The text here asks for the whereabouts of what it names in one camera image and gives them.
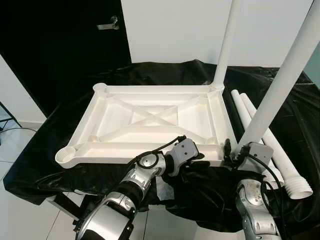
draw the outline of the black plastic sheet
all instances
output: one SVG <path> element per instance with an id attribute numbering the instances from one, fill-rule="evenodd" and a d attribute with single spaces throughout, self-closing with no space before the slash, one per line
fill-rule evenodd
<path id="1" fill-rule="evenodd" d="M 215 69 L 216 65 L 193 60 L 135 63 L 119 69 L 92 71 L 73 87 L 22 151 L 3 180 L 5 189 L 37 205 L 58 192 L 80 190 L 105 195 L 120 180 L 126 166 L 79 164 L 64 169 L 55 162 L 56 152 L 69 142 L 93 96 L 93 85 L 206 85 L 212 82 Z M 237 89 L 246 93 L 258 107 L 277 70 L 228 68 L 223 99 L 237 140 L 244 130 L 230 91 Z M 311 197 L 302 200 L 291 200 L 285 194 L 287 228 L 292 234 L 301 233 L 320 223 L 320 92 L 303 74 L 270 128 L 314 190 Z M 152 182 L 140 210 L 146 210 L 148 204 L 165 204 L 171 213 L 195 220 L 202 227 L 235 232 L 242 226 L 235 208 L 234 191 L 238 181 L 246 177 L 258 178 L 251 172 L 231 173 L 221 167 L 184 169 L 179 178 L 166 179 L 174 187 L 175 200 L 159 201 L 155 182 Z M 269 198 L 274 214 L 278 215 L 273 196 Z"/>

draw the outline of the white tube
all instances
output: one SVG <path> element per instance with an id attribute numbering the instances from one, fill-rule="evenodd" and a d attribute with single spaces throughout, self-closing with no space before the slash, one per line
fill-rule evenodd
<path id="1" fill-rule="evenodd" d="M 228 21 L 226 23 L 218 64 L 216 66 L 212 88 L 221 89 L 224 87 L 228 60 L 232 47 L 232 41 L 236 31 L 237 18 L 241 9 L 242 0 L 232 0 Z"/>
<path id="2" fill-rule="evenodd" d="M 255 106 L 245 93 L 241 93 L 240 97 L 250 116 L 253 118 L 257 111 Z M 265 131 L 262 139 L 266 145 L 273 148 L 272 158 L 284 178 L 284 187 L 289 197 L 291 199 L 304 199 L 311 196 L 313 190 L 307 180 L 299 175 L 288 155 L 269 128 Z"/>
<path id="3" fill-rule="evenodd" d="M 243 128 L 247 129 L 247 127 L 249 126 L 249 124 L 251 122 L 251 116 L 250 116 L 244 102 L 242 101 L 242 99 L 239 95 L 239 92 L 237 90 L 232 90 L 231 95 L 232 95 L 236 110 L 240 116 L 240 120 L 242 122 Z M 275 167 L 272 160 L 269 161 L 268 167 L 274 172 L 274 174 L 278 178 L 278 180 L 281 184 L 281 187 L 282 187 L 285 184 L 285 181 L 284 181 L 283 177 L 281 176 L 280 171 Z M 274 177 L 271 175 L 271 173 L 268 170 L 264 170 L 262 172 L 262 175 L 265 175 L 263 180 L 270 183 L 271 186 L 273 187 L 273 189 L 278 189 L 278 185 L 277 185 L 276 180 L 274 179 Z"/>
<path id="4" fill-rule="evenodd" d="M 275 118 L 320 40 L 320 0 L 314 0 L 281 68 L 236 147 L 259 141 Z"/>

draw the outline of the white floor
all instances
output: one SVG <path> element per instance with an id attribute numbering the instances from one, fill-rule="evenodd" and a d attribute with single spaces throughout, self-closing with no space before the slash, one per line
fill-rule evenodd
<path id="1" fill-rule="evenodd" d="M 15 128 L 14 122 L 5 129 Z M 15 129 L 0 134 L 0 239 L 1 240 L 74 240 L 73 219 L 48 202 L 37 206 L 7 192 L 3 177 L 34 135 Z M 68 193 L 80 205 L 83 195 Z M 131 240 L 242 240 L 243 231 L 220 233 L 197 227 L 194 221 L 174 216 L 163 207 L 139 212 L 133 222 Z"/>

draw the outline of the black cable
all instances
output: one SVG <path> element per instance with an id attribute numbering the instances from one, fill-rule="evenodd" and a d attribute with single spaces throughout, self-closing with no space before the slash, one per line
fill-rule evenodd
<path id="1" fill-rule="evenodd" d="M 279 182 L 279 179 L 277 178 L 277 176 L 275 175 L 275 173 L 268 167 L 267 164 L 265 164 L 263 161 L 261 161 L 259 158 L 251 155 L 251 154 L 247 154 L 248 157 L 250 157 L 251 159 L 255 160 L 256 162 L 258 162 L 259 164 L 261 164 L 265 169 L 267 169 L 269 171 L 269 173 L 273 176 L 279 190 L 280 190 L 280 219 L 281 219 L 281 224 L 282 224 L 282 228 L 283 228 L 283 234 L 284 234 L 284 239 L 287 240 L 287 230 L 286 230 L 286 223 L 285 223 L 285 216 L 284 216 L 284 196 L 283 196 L 283 192 L 282 192 L 282 187 L 281 184 Z"/>
<path id="2" fill-rule="evenodd" d="M 263 181 L 260 185 L 260 192 L 261 192 L 261 197 L 262 197 L 262 201 L 264 203 L 264 205 L 266 206 L 266 208 L 268 209 L 268 211 L 271 213 L 271 208 L 270 205 L 267 202 L 266 196 L 265 196 L 265 191 L 266 191 L 266 186 L 265 186 L 265 181 Z"/>
<path id="3" fill-rule="evenodd" d="M 121 177 L 119 180 L 121 181 L 121 179 L 123 179 L 123 178 L 126 176 L 126 174 L 127 174 L 128 171 L 132 168 L 132 166 L 133 166 L 138 160 L 140 160 L 142 157 L 147 156 L 147 155 L 149 155 L 149 154 L 158 153 L 160 150 L 162 150 L 162 149 L 170 146 L 170 145 L 173 144 L 175 141 L 177 141 L 177 140 L 179 140 L 179 139 L 181 139 L 181 138 L 186 138 L 186 136 L 177 136 L 175 139 L 173 139 L 172 141 L 166 143 L 166 144 L 163 145 L 163 146 L 160 146 L 160 147 L 158 147 L 158 148 L 156 148 L 156 149 L 154 149 L 154 150 L 152 150 L 152 151 L 143 152 L 143 153 L 139 154 L 138 156 L 134 157 L 132 160 L 130 160 L 130 161 L 126 164 L 126 165 L 127 165 L 127 168 L 126 168 L 126 170 L 124 171 L 124 174 L 122 175 L 122 177 Z M 110 189 L 111 189 L 111 190 L 114 189 L 115 186 L 116 186 L 116 184 L 118 184 L 118 182 L 115 183 L 114 186 L 113 186 L 112 188 L 110 188 Z"/>
<path id="4" fill-rule="evenodd" d="M 9 129 L 6 129 L 6 130 L 3 130 L 3 131 L 0 131 L 0 134 L 4 133 L 4 132 L 6 132 L 6 131 L 13 130 L 13 129 L 27 129 L 27 130 L 31 130 L 31 131 L 37 132 L 36 130 L 31 129 L 31 128 L 27 128 L 27 127 L 13 127 L 13 128 L 9 128 Z"/>
<path id="5" fill-rule="evenodd" d="M 269 182 L 264 181 L 264 184 L 268 185 L 268 186 L 269 186 L 269 188 L 270 188 L 270 190 L 272 190 L 272 193 L 273 193 L 273 196 L 274 196 L 274 199 L 275 199 L 276 205 L 277 205 L 278 209 L 280 209 L 280 204 L 279 204 L 279 202 L 278 202 L 278 198 L 277 198 L 276 190 L 272 187 L 272 185 L 271 185 Z"/>
<path id="6" fill-rule="evenodd" d="M 6 125 L 7 125 L 8 122 L 9 122 L 9 120 L 5 122 L 5 124 L 3 125 L 3 127 L 1 127 L 1 128 L 2 128 L 1 130 L 5 129 L 5 127 L 6 127 Z"/>

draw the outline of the black door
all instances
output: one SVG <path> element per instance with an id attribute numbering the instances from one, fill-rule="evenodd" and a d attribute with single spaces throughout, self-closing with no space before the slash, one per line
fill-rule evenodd
<path id="1" fill-rule="evenodd" d="M 0 54 L 46 116 L 92 69 L 131 63 L 121 0 L 31 4 L 2 8 Z M 113 16 L 118 30 L 98 29 Z"/>

